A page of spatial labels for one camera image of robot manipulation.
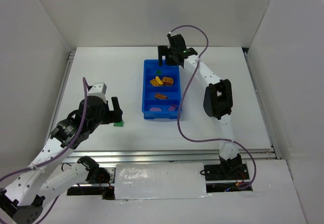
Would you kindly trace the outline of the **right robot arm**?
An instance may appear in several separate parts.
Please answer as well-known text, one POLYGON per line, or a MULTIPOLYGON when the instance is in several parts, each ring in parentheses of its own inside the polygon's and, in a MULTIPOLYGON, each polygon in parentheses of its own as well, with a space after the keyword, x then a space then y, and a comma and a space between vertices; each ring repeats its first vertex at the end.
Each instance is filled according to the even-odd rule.
POLYGON ((217 76, 201 61, 194 48, 186 47, 181 34, 167 34, 169 45, 158 46, 158 64, 163 63, 163 56, 168 66, 181 66, 191 72, 191 80, 196 78, 205 90, 203 108, 208 117, 219 126, 221 138, 219 143, 219 172, 229 177, 242 166, 242 159, 237 144, 234 141, 231 125, 233 107, 232 86, 228 79, 217 76))

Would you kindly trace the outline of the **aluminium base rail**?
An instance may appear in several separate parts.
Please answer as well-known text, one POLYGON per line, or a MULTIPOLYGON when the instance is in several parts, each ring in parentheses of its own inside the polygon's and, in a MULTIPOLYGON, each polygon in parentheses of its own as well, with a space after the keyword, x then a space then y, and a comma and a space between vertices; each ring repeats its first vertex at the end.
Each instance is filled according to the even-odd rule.
POLYGON ((116 168, 120 164, 176 164, 176 163, 202 163, 198 169, 201 176, 206 180, 207 192, 236 192, 240 183, 248 184, 253 176, 253 170, 249 170, 250 157, 240 151, 243 165, 234 173, 224 174, 221 172, 219 154, 217 150, 202 151, 138 151, 138 152, 75 152, 62 163, 62 170, 76 163, 83 156, 94 159, 102 168, 109 173, 109 182, 100 181, 87 183, 83 181, 68 190, 69 195, 92 195, 102 194, 104 199, 114 199, 114 184, 117 177, 116 168))

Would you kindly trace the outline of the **small purple lego plate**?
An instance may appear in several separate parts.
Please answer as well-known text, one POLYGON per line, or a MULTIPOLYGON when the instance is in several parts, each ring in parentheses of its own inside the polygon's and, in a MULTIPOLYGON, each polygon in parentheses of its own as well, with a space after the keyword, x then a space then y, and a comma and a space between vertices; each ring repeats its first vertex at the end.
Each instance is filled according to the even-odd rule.
POLYGON ((176 111, 178 106, 176 104, 171 104, 170 107, 168 108, 168 111, 176 111))

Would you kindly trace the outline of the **yellow black striped lego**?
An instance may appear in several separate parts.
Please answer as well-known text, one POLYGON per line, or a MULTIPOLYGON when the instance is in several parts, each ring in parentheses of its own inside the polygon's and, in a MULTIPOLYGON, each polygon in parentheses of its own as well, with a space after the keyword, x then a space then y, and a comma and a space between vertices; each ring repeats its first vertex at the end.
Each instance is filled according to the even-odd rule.
POLYGON ((156 80, 156 82, 157 82, 157 84, 158 84, 159 86, 163 86, 163 85, 164 85, 163 82, 162 82, 162 80, 159 78, 159 76, 156 76, 156 77, 155 77, 155 80, 156 80))

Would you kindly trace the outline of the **white cover plate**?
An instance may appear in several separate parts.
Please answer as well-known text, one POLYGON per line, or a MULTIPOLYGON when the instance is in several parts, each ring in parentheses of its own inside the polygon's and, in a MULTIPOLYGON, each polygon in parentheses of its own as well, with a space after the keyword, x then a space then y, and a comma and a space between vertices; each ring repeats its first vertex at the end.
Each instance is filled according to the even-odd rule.
POLYGON ((207 196, 202 163, 117 165, 117 200, 198 199, 207 196))

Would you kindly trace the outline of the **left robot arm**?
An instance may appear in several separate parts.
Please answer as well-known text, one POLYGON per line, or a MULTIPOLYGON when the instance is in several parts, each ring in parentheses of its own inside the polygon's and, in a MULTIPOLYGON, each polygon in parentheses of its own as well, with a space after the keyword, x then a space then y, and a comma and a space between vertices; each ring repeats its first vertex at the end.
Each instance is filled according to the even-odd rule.
POLYGON ((50 175, 100 125, 120 123, 123 111, 117 97, 108 102, 97 96, 87 96, 67 118, 61 120, 30 165, 17 171, 18 177, 1 190, 1 209, 15 223, 34 223, 44 207, 61 193, 80 182, 109 183, 110 174, 89 156, 59 175, 50 175))

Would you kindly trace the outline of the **blue divided plastic tray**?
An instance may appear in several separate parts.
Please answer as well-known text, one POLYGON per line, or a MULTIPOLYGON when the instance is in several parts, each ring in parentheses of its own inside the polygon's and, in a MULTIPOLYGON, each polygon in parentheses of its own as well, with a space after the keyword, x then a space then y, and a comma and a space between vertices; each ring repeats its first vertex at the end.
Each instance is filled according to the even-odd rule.
POLYGON ((144 60, 143 66, 143 91, 142 91, 142 112, 145 119, 176 119, 181 102, 181 82, 180 72, 177 66, 167 66, 163 63, 162 66, 158 65, 157 59, 144 60), (156 74, 157 70, 161 70, 162 74, 156 74), (159 76, 171 77, 174 79, 173 86, 152 86, 150 80, 159 76), (156 99, 155 93, 164 94, 168 97, 167 100, 156 99), (168 111, 171 104, 178 106, 176 111, 168 111), (162 111, 152 112, 149 111, 151 107, 159 107, 162 111))

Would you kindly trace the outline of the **orange lego brick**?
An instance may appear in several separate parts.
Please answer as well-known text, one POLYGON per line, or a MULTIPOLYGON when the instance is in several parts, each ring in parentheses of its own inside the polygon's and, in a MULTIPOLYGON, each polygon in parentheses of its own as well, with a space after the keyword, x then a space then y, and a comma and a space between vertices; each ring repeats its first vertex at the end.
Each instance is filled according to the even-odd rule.
POLYGON ((157 82, 156 79, 152 79, 152 80, 150 80, 150 84, 151 84, 152 86, 155 86, 155 87, 159 86, 159 84, 158 84, 158 82, 157 82))

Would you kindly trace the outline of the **yellow round flower lego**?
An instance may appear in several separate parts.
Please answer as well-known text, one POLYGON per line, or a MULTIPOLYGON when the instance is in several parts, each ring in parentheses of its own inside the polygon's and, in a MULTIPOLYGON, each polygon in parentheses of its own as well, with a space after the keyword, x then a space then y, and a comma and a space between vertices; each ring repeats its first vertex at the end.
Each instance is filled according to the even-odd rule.
POLYGON ((173 86, 174 84, 174 79, 171 77, 163 77, 162 83, 164 86, 173 86))

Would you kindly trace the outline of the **purple flower lego piece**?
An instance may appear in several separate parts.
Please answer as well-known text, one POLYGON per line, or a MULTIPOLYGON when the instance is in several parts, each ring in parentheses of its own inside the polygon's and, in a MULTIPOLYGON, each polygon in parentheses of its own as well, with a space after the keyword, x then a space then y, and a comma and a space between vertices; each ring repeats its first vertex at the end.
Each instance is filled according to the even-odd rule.
POLYGON ((162 109, 159 108, 159 107, 151 107, 151 108, 149 109, 149 111, 157 112, 157 111, 162 111, 162 109))

